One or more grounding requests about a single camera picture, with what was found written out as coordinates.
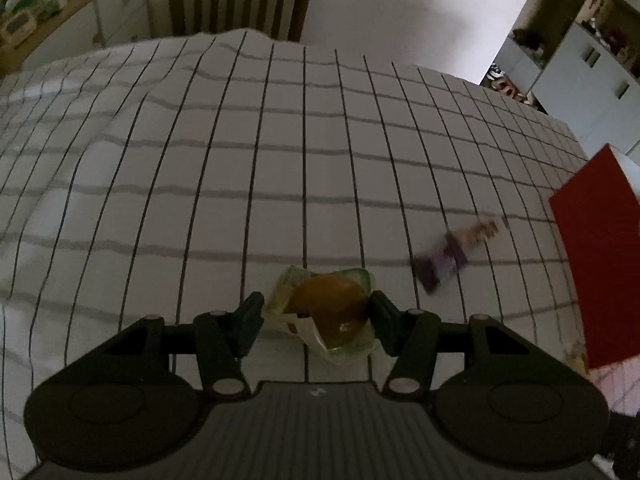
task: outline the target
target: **drawer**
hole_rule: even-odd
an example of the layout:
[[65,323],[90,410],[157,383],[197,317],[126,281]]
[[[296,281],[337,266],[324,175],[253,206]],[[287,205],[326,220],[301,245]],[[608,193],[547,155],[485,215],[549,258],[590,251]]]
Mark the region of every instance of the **drawer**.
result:
[[145,4],[145,0],[96,0],[96,3],[102,33],[105,38],[110,38]]
[[148,40],[151,37],[149,31],[149,17],[146,13],[146,6],[140,7],[127,23],[119,28],[111,36],[107,46],[121,45],[125,43],[135,43],[136,41]]

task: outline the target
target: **table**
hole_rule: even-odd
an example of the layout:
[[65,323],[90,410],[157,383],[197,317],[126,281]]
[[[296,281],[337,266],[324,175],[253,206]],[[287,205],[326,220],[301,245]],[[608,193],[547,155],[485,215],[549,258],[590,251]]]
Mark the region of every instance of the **table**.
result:
[[[582,340],[548,198],[584,153],[497,92],[235,30],[60,60],[0,100],[0,476],[35,464],[34,386],[140,316],[233,310],[290,265],[366,266],[403,310],[490,314],[557,358]],[[427,296],[410,257],[478,214],[510,231]],[[269,328],[242,361],[252,386],[391,366],[377,349],[334,367]],[[436,383],[458,370],[444,358]],[[195,382],[195,360],[177,372]]]

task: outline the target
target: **plastic wrapper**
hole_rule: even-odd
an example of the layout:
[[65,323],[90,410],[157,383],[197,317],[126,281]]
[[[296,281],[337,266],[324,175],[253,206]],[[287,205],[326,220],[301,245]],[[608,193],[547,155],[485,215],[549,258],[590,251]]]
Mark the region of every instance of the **plastic wrapper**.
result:
[[[332,276],[348,278],[362,288],[368,298],[375,288],[375,278],[366,269],[347,269],[332,272]],[[338,346],[327,346],[311,316],[287,312],[289,302],[300,285],[321,276],[299,267],[289,267],[278,280],[270,298],[262,308],[264,319],[282,332],[294,335],[309,349],[335,365],[348,365],[363,359],[377,344],[373,327],[368,319],[351,332],[350,338]]]
[[504,228],[498,219],[479,220],[476,224],[446,233],[444,240],[431,253],[416,256],[412,266],[428,294],[454,276],[468,263],[467,253],[494,238]]

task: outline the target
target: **red box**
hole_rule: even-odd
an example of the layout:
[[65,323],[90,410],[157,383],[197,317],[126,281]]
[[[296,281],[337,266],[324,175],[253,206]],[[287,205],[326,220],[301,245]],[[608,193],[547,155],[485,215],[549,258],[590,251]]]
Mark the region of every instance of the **red box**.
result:
[[640,354],[640,168],[604,146],[550,199],[580,301],[589,368]]

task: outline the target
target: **white wall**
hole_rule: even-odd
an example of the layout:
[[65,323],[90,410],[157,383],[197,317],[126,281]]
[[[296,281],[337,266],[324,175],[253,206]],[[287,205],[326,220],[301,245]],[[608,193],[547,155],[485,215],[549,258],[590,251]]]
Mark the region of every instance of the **white wall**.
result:
[[[167,0],[154,33],[170,34]],[[302,42],[415,63],[479,82],[526,0],[311,0]]]

